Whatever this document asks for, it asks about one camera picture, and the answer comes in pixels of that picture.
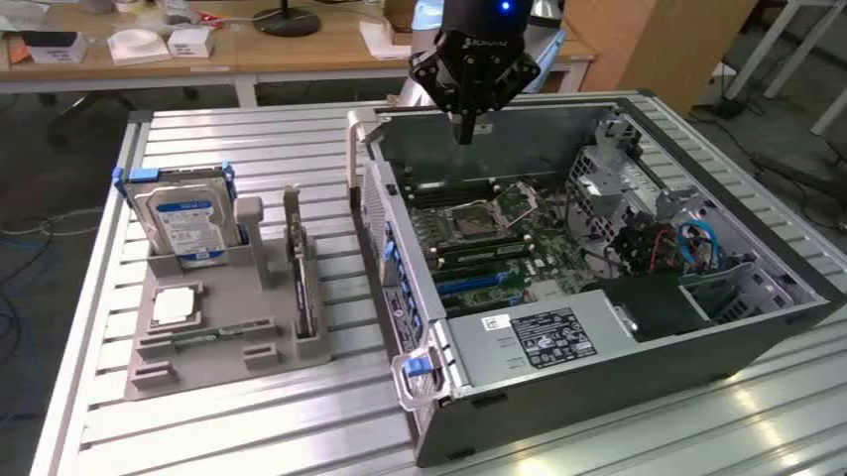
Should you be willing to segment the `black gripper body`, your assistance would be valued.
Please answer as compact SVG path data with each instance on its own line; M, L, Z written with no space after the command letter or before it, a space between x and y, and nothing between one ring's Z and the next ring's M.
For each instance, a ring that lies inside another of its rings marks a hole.
M452 79L496 79L518 63L534 67L524 32L531 1L446 1L436 54Z

